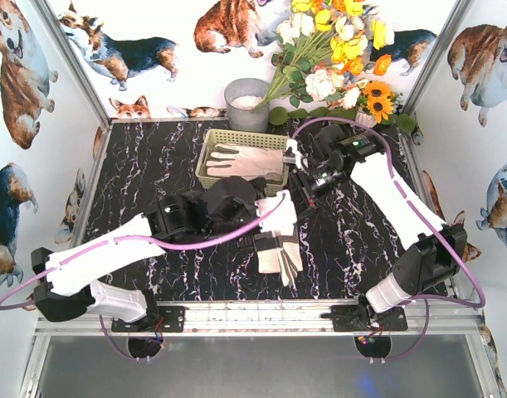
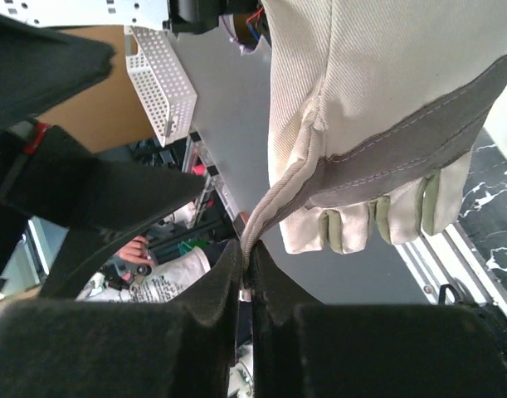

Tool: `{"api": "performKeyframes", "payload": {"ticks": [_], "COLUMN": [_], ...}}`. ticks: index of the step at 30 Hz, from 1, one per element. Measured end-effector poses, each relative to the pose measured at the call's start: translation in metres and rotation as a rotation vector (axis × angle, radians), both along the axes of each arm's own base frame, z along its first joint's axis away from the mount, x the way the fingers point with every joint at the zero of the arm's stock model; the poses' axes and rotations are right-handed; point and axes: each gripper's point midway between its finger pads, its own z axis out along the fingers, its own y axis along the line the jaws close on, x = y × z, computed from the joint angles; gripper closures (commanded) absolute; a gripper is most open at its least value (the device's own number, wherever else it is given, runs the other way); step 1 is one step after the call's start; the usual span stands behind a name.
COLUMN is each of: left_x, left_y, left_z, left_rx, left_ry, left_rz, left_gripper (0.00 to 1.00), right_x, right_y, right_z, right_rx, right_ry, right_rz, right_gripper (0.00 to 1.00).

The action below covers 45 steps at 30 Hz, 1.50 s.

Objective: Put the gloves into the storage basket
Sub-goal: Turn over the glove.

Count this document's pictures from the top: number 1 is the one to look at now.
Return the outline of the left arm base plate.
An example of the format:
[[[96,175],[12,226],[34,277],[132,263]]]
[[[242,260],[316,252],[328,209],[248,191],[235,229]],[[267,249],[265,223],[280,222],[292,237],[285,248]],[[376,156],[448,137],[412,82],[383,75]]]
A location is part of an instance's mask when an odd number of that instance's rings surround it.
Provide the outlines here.
[[[185,323],[184,306],[158,306],[149,309],[144,317],[133,323],[115,318],[111,323],[112,332],[175,332],[181,333]]]

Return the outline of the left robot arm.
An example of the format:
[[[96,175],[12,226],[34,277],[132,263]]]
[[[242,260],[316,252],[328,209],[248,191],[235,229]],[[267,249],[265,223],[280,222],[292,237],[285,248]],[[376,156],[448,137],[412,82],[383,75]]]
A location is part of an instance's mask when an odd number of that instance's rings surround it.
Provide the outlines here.
[[[117,229],[62,252],[32,252],[41,280],[32,297],[47,320],[59,323],[86,313],[127,324],[153,323],[153,296],[122,289],[101,278],[167,251],[200,250],[235,240],[256,228],[255,202],[266,196],[263,177],[224,177],[204,192],[167,195]]]

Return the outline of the white glove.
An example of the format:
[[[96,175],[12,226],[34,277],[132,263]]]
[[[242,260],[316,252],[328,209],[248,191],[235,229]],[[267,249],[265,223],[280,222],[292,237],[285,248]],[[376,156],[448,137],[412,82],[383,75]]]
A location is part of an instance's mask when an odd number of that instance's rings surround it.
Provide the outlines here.
[[[297,215],[288,190],[274,197],[255,202],[259,217],[270,215],[260,222],[261,232],[254,235],[254,246],[260,274],[279,274],[282,284],[295,286],[295,279],[303,271],[297,233]]]
[[[284,174],[283,151],[232,143],[218,143],[206,161],[209,177],[264,177],[280,180]]]

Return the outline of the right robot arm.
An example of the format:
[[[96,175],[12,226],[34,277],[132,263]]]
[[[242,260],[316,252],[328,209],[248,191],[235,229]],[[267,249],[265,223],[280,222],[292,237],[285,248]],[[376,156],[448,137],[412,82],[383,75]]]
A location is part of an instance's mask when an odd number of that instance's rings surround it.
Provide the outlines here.
[[[297,214],[306,218],[325,196],[346,182],[360,186],[397,233],[404,252],[383,280],[365,298],[375,313],[408,303],[456,275],[467,234],[448,225],[404,182],[392,165],[385,141],[372,130],[352,135],[339,125],[322,128],[313,138],[318,159],[302,155],[294,140],[286,150],[290,192]]]

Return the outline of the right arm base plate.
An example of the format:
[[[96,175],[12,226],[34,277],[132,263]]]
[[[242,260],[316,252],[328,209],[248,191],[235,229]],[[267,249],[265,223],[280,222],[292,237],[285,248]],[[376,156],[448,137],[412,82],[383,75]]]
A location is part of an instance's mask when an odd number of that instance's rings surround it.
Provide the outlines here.
[[[407,331],[404,310],[391,308],[384,313],[375,313],[363,305],[334,305],[328,313],[335,332],[373,332],[383,327],[385,332]]]

